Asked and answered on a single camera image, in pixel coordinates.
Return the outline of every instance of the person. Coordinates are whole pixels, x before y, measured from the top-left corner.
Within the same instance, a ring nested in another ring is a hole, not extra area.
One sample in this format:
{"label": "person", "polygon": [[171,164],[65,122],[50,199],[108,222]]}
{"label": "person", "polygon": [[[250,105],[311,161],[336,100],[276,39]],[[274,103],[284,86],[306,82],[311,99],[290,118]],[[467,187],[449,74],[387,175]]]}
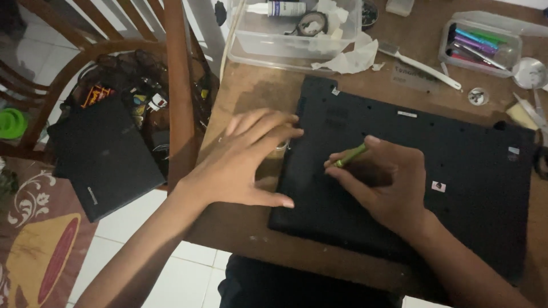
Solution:
{"label": "person", "polygon": [[[95,277],[75,307],[140,307],[185,232],[213,202],[294,208],[291,198],[256,188],[254,176],[278,144],[305,133],[294,127],[297,122],[296,115],[270,109],[234,116],[216,148],[177,183]],[[392,175],[392,185],[370,188],[346,170],[332,167],[344,152],[329,157],[326,174],[424,258],[454,305],[533,307],[425,209],[426,171],[421,151],[374,136],[367,136],[364,142],[370,149],[369,159]],[[394,304],[387,292],[238,256],[231,257],[226,278],[219,287],[222,307]]]}

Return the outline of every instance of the sponge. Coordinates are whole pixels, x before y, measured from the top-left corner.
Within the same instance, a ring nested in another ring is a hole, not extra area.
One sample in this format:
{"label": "sponge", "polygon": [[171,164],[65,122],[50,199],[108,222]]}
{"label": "sponge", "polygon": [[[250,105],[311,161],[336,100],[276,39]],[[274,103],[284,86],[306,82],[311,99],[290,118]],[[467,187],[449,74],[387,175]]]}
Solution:
{"label": "sponge", "polygon": [[506,114],[509,115],[514,122],[518,123],[519,125],[532,129],[537,130],[539,129],[538,125],[533,122],[533,119],[531,119],[531,116],[523,109],[521,104],[515,104],[510,109],[506,110]]}

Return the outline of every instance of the chair backrest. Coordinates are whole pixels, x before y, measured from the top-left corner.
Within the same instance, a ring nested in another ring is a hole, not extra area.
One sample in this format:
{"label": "chair backrest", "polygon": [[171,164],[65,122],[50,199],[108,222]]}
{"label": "chair backrest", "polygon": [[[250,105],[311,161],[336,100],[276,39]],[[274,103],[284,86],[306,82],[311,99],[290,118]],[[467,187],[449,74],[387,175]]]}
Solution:
{"label": "chair backrest", "polygon": [[[193,42],[196,41],[196,44],[197,40],[190,27],[185,27],[186,16],[182,2],[167,0],[164,4],[164,9],[158,0],[147,0],[154,15],[166,32],[167,42],[159,42],[131,0],[116,1],[142,35],[142,39],[124,38],[91,0],[73,0],[73,2],[107,36],[105,40],[100,39],[95,43],[88,40],[82,31],[71,26],[46,1],[18,0],[23,7],[43,19],[49,26],[57,30],[76,46],[80,50],[80,53],[59,72],[50,85],[40,85],[29,81],[0,61],[0,70],[14,81],[12,82],[0,77],[0,84],[16,94],[9,95],[6,92],[0,92],[0,99],[6,100],[22,111],[39,109],[36,116],[29,121],[29,127],[21,137],[18,145],[7,145],[0,142],[0,155],[44,161],[43,153],[37,153],[33,149],[47,122],[49,114],[69,80],[82,67],[88,62],[94,61],[100,54],[111,54],[136,49],[147,50],[155,54],[167,53],[170,101],[176,102],[176,104],[169,105],[170,118],[174,117],[172,114],[175,112],[175,118],[178,119],[177,121],[170,122],[172,123],[172,127],[179,126],[177,128],[183,130],[182,135],[178,136],[178,140],[182,140],[186,144],[194,138],[189,52],[187,50],[186,36],[181,34],[185,33],[192,38]],[[193,151],[197,153],[197,147],[194,146],[193,148],[195,148]],[[196,161],[195,156],[196,154],[189,156],[189,159],[193,159],[192,165]]]}

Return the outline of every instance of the white brush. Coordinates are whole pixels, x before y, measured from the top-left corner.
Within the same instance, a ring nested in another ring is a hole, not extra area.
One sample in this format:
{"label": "white brush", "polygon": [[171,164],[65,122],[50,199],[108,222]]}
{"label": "white brush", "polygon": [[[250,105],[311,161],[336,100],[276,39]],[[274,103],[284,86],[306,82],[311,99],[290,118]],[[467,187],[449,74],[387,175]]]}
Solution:
{"label": "white brush", "polygon": [[392,45],[392,44],[386,43],[386,42],[379,42],[379,51],[380,52],[382,52],[384,54],[387,54],[387,55],[391,55],[394,58],[400,59],[401,62],[409,64],[412,67],[416,67],[416,68],[420,69],[421,71],[426,72],[426,73],[438,78],[439,80],[443,81],[444,83],[450,85],[452,88],[455,88],[457,90],[460,90],[460,88],[462,88],[460,83],[456,82],[455,80],[449,78],[448,76],[444,75],[443,73],[438,72],[435,69],[433,69],[433,68],[431,68],[431,67],[429,67],[425,64],[422,64],[418,61],[415,61],[411,58],[408,58],[408,57],[400,54],[398,50],[399,50],[398,46],[395,46],[395,45]]}

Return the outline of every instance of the hand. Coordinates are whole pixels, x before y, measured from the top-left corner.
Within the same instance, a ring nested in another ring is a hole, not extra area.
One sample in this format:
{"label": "hand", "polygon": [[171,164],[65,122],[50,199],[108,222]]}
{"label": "hand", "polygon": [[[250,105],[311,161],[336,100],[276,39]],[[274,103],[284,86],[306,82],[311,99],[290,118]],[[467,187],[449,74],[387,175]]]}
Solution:
{"label": "hand", "polygon": [[334,177],[359,201],[379,223],[410,242],[425,231],[433,214],[424,208],[426,171],[420,150],[396,145],[371,135],[365,138],[369,151],[356,158],[356,163],[373,163],[392,175],[392,184],[371,188],[349,171],[331,166],[345,152],[329,156],[326,174]]}
{"label": "hand", "polygon": [[189,193],[202,196],[206,205],[223,201],[293,208],[291,198],[257,189],[255,172],[278,144],[302,136],[302,129],[293,128],[298,120],[271,109],[234,116],[216,148],[181,183]]}

